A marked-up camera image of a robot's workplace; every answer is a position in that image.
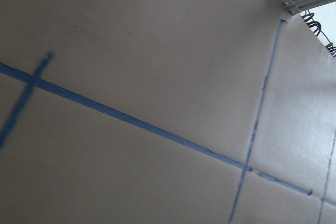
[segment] long blue tape strip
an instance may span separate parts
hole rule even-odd
[[[32,78],[31,75],[29,75],[29,74],[27,74],[27,73],[25,73],[25,72],[23,72],[21,70],[18,70],[18,69],[15,69],[15,68],[11,68],[11,67],[3,64],[3,63],[0,63],[0,73],[5,74],[7,76],[10,76],[10,77],[12,77],[12,78],[14,78],[16,80],[19,80],[19,81],[22,81],[22,82],[26,82],[26,83],[29,83],[30,80],[31,80],[31,78]],[[204,153],[204,154],[206,154],[208,156],[214,157],[214,158],[216,158],[218,160],[223,161],[224,163],[231,164],[231,165],[233,165],[235,167],[238,167],[240,169],[244,168],[244,164],[242,164],[242,163],[240,163],[238,161],[235,161],[234,159],[231,159],[231,158],[226,157],[226,156],[224,156],[222,154],[219,154],[219,153],[214,153],[211,150],[209,150],[209,149],[207,149],[207,148],[205,148],[205,147],[203,147],[201,145],[193,143],[193,142],[191,142],[189,140],[186,140],[186,139],[184,139],[184,138],[182,138],[180,136],[177,136],[177,135],[175,135],[173,133],[167,132],[167,131],[159,128],[159,127],[156,127],[154,125],[148,124],[148,123],[146,123],[144,121],[141,121],[141,120],[139,120],[137,118],[134,118],[134,117],[132,117],[130,115],[127,115],[127,114],[125,114],[123,112],[120,112],[120,111],[118,111],[116,109],[113,109],[113,108],[108,107],[108,106],[106,106],[104,104],[96,102],[96,101],[94,101],[92,99],[86,98],[86,97],[84,97],[84,96],[82,96],[80,94],[74,93],[74,92],[72,92],[70,90],[67,90],[67,89],[62,88],[60,86],[57,86],[57,85],[55,85],[53,83],[50,83],[48,81],[38,79],[37,83],[36,83],[36,87],[38,87],[40,89],[43,89],[45,91],[48,91],[50,93],[53,93],[55,95],[61,96],[63,98],[66,98],[68,100],[71,100],[71,101],[73,101],[75,103],[79,103],[81,105],[84,105],[86,107],[89,107],[91,109],[99,111],[101,113],[107,114],[109,116],[112,116],[112,117],[117,118],[119,120],[122,120],[124,122],[133,124],[133,125],[135,125],[137,127],[140,127],[140,128],[142,128],[144,130],[150,131],[150,132],[152,132],[154,134],[157,134],[159,136],[165,137],[165,138],[167,138],[169,140],[172,140],[174,142],[182,144],[182,145],[184,145],[186,147],[192,148],[192,149],[194,149],[196,151],[199,151],[201,153]],[[292,190],[298,191],[298,192],[300,192],[302,194],[310,195],[310,191],[307,191],[307,190],[305,190],[303,188],[300,188],[300,187],[297,187],[295,185],[292,185],[292,184],[290,184],[288,182],[285,182],[283,180],[279,180],[276,177],[273,177],[273,176],[271,176],[269,174],[255,172],[253,170],[253,168],[250,167],[250,166],[247,166],[246,171],[247,172],[253,172],[254,174],[257,174],[260,177],[268,179],[268,180],[270,180],[272,182],[279,183],[280,185],[286,186],[286,187],[288,187],[288,188],[290,188]],[[330,205],[336,206],[336,202],[332,202],[332,201],[329,201],[327,199],[324,202],[328,203]]]
[[[323,205],[324,205],[324,202],[326,201],[326,193],[327,193],[327,189],[328,189],[328,182],[329,182],[329,176],[330,176],[331,158],[332,158],[332,155],[333,155],[333,152],[334,152],[335,142],[336,142],[336,127],[335,127],[334,138],[332,140],[332,146],[331,146],[331,151],[330,151],[330,156],[329,156],[329,162],[328,162],[328,170],[327,170],[327,175],[326,175],[326,181],[324,183],[323,196],[322,196],[322,199],[321,199],[319,218],[317,220],[317,224],[321,223]]]
[[[240,197],[240,192],[242,190],[241,188],[242,188],[243,183],[244,183],[245,174],[247,172],[247,167],[248,167],[248,162],[250,160],[250,156],[251,156],[251,152],[252,152],[252,148],[253,148],[253,144],[254,144],[254,139],[255,139],[255,136],[256,136],[256,133],[257,133],[257,129],[258,129],[258,122],[259,122],[261,110],[262,110],[262,107],[264,105],[265,93],[266,93],[267,84],[268,84],[270,72],[271,72],[272,65],[273,65],[273,59],[274,59],[274,56],[275,56],[275,51],[276,51],[276,48],[277,48],[277,45],[278,45],[280,31],[281,31],[283,23],[285,23],[285,22],[286,21],[283,20],[283,19],[281,19],[280,22],[279,22],[278,30],[277,30],[275,41],[274,41],[274,44],[273,44],[271,57],[270,57],[269,64],[268,64],[268,69],[267,69],[267,73],[266,73],[266,77],[265,77],[264,87],[261,91],[261,97],[260,97],[260,101],[259,101],[259,106],[258,106],[256,118],[255,118],[253,132],[252,132],[252,135],[251,135],[251,138],[250,138],[250,142],[249,142],[249,146],[248,146],[248,150],[247,150],[247,154],[246,154],[246,159],[245,159],[245,162],[244,162],[244,168],[243,168],[242,174],[240,176],[236,197],[235,197],[233,205],[232,205],[232,209],[231,209],[230,218],[229,218],[228,223],[232,222],[233,217],[234,217],[235,212],[236,212],[238,200],[239,200],[239,197]]]
[[[1,132],[0,132],[0,151],[5,145],[7,137],[10,135],[12,130],[14,129],[14,126],[17,123],[17,120],[22,112],[22,110],[25,108],[26,103],[28,102],[29,98],[32,96],[34,86],[36,85],[37,81],[39,80],[43,70],[48,66],[48,63],[50,62],[51,58],[53,57],[54,53],[49,52],[47,56],[43,59],[40,66],[36,68],[34,71],[34,74],[32,76],[29,76],[26,80],[28,83],[27,86],[24,88],[22,94],[18,98],[16,104],[14,105],[7,121],[5,122]]]

